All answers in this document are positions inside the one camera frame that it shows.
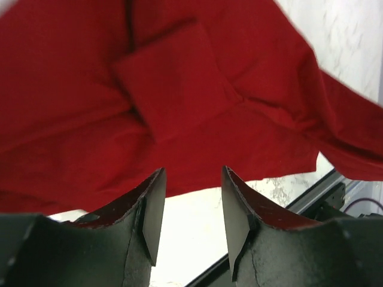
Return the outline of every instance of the black cable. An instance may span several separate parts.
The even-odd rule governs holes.
[[[344,213],[348,212],[350,208],[352,208],[355,204],[357,204],[358,202],[362,202],[362,201],[369,201],[369,202],[373,202],[374,204],[376,204],[377,206],[380,207],[381,210],[383,210],[383,204],[381,204],[379,201],[375,200],[375,199],[369,199],[367,197],[363,197],[361,199],[357,199],[357,200],[354,200],[353,202],[351,202],[345,209]]]

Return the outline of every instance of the folded red cloth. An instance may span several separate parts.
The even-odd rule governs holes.
[[[132,1],[0,18],[0,211],[93,210],[158,167],[168,196],[219,186],[222,165],[310,172],[319,150],[383,179],[383,110],[321,71],[273,1]]]

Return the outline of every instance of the red towel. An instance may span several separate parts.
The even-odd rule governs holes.
[[[0,18],[0,211],[93,210],[315,170],[383,180],[383,110],[271,0],[19,0]]]

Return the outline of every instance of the speckled white surface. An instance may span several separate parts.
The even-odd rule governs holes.
[[[321,67],[377,101],[383,0],[278,2],[312,44]],[[264,179],[249,185],[285,206],[331,169],[331,164],[320,155],[316,172]],[[80,213],[70,212],[56,218],[77,216]],[[219,188],[166,199],[157,267],[152,269],[150,286],[184,286],[226,252]]]

